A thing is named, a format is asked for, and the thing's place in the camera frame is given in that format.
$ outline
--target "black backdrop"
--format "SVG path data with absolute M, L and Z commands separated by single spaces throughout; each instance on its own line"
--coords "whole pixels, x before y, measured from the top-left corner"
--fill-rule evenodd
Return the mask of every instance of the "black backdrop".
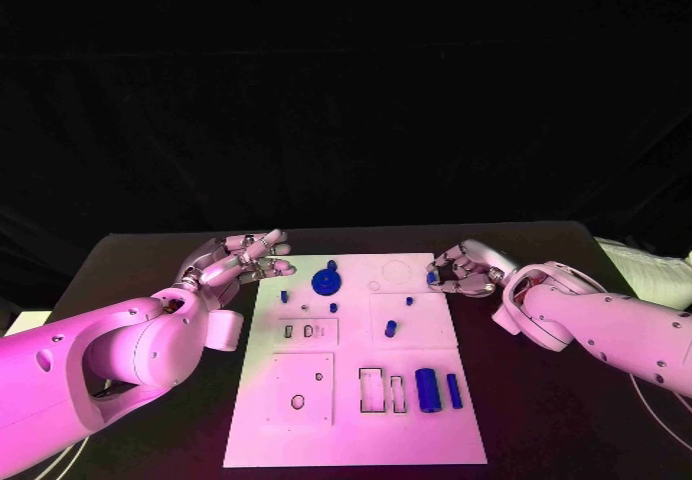
M 0 7 L 24 307 L 110 232 L 573 219 L 690 249 L 687 2 L 142 3 Z

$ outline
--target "circular hole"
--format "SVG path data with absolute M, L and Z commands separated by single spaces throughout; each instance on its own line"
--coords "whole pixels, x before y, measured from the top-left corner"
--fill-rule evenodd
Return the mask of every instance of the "circular hole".
M 303 398 L 303 395 L 295 395 L 292 398 L 292 407 L 296 410 L 300 410 L 306 405 L 306 399 Z

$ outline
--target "black table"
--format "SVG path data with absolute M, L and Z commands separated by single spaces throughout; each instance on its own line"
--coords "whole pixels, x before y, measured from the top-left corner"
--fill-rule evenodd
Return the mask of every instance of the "black table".
M 289 232 L 296 255 L 439 254 L 476 238 L 521 263 L 560 260 L 609 290 L 633 295 L 587 229 L 573 222 Z M 149 296 L 171 285 L 194 248 L 234 233 L 241 232 L 110 235 L 91 252 L 49 321 Z M 488 465 L 222 469 L 256 295 L 257 284 L 244 286 L 228 306 L 247 319 L 238 351 L 205 350 L 184 384 L 91 437 L 67 479 L 692 476 L 692 453 L 655 423 L 629 376 L 577 344 L 554 353 L 509 335 L 491 319 L 498 293 L 486 299 L 447 296 Z

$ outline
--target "white board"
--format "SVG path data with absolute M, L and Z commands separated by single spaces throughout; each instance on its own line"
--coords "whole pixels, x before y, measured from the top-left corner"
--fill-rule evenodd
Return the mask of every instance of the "white board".
M 342 288 L 323 297 L 310 280 L 329 260 L 338 263 Z M 426 283 L 433 254 L 296 256 L 290 261 L 297 274 L 260 285 L 224 466 L 488 463 L 447 300 Z M 282 290 L 289 292 L 286 304 Z M 393 315 L 401 323 L 388 338 Z M 303 334 L 306 324 L 321 325 L 322 340 L 286 339 L 287 323 L 293 335 Z M 423 413 L 419 406 L 420 368 L 436 370 L 443 403 L 437 413 Z M 371 376 L 365 383 L 374 389 L 370 402 L 384 395 L 384 413 L 361 411 L 361 369 L 381 369 L 381 380 Z M 449 373 L 457 376 L 462 409 L 452 408 Z M 401 387 L 395 379 L 393 388 L 393 377 L 400 376 Z M 300 409 L 292 406 L 296 395 L 305 397 Z M 395 399 L 406 402 L 406 413 L 394 412 Z

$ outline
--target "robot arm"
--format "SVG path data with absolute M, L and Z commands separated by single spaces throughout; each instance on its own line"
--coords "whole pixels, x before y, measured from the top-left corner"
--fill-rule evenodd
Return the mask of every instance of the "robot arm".
M 13 475 L 159 398 L 192 374 L 204 347 L 235 350 L 243 315 L 221 307 L 243 283 L 292 275 L 286 234 L 211 240 L 175 284 L 0 338 L 0 478 Z M 91 394 L 86 376 L 111 386 Z
M 439 267 L 453 263 L 457 281 L 442 283 Z M 496 323 L 560 352 L 576 339 L 605 363 L 692 397 L 692 318 L 687 312 L 606 292 L 568 266 L 548 262 L 522 269 L 475 240 L 429 266 L 433 290 L 488 296 L 505 287 Z

